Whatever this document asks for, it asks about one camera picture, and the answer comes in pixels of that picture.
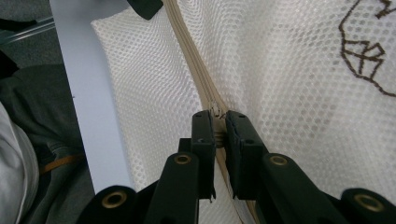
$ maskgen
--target white cloth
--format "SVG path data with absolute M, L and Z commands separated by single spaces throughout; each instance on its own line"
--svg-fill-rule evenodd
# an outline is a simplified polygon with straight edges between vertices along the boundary
M 33 203 L 38 164 L 26 133 L 0 103 L 0 223 L 19 223 Z
M 296 160 L 333 196 L 361 187 L 396 203 L 394 3 L 178 3 L 223 100 L 249 116 L 270 151 Z M 131 176 L 142 189 L 159 177 L 178 138 L 190 136 L 199 97 L 164 9 L 150 21 L 130 8 L 92 25 L 108 58 Z M 221 209 L 212 215 L 227 218 Z

